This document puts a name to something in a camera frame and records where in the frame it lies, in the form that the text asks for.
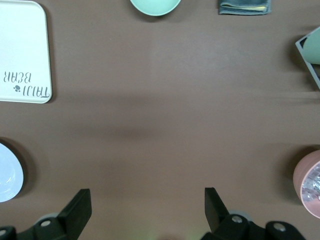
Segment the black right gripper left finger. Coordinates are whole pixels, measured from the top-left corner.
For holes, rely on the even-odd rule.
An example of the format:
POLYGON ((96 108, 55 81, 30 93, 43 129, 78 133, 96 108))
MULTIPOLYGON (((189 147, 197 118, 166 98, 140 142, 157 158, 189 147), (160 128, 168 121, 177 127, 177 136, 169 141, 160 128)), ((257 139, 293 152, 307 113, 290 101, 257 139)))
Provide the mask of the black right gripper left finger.
POLYGON ((34 225, 36 240, 77 240, 92 215, 91 191, 81 189, 57 216, 34 225))

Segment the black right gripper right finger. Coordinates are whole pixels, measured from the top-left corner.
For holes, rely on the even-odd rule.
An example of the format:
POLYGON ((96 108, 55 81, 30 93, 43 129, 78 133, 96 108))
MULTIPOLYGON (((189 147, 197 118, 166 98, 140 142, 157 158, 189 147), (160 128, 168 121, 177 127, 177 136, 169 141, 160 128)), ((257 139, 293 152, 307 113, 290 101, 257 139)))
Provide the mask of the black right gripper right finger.
POLYGON ((241 214, 230 213, 214 187, 204 190, 204 212, 210 231, 203 240, 250 240, 250 221, 241 214))

